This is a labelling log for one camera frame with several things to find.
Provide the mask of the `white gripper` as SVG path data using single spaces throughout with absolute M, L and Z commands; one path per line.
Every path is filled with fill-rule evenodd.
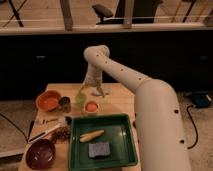
M 83 93 L 83 91 L 88 87 L 96 87 L 98 93 L 104 98 L 105 93 L 101 87 L 102 83 L 102 71 L 93 65 L 89 65 L 87 68 L 86 76 L 84 79 L 84 83 L 80 86 L 78 90 L 78 94 Z

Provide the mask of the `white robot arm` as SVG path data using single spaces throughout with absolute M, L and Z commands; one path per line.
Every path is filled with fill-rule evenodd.
M 134 94 L 136 131 L 143 171 L 192 171 L 179 102 L 166 82 L 151 78 L 110 58 L 105 45 L 84 50 L 88 69 L 84 88 L 99 89 L 107 73 Z

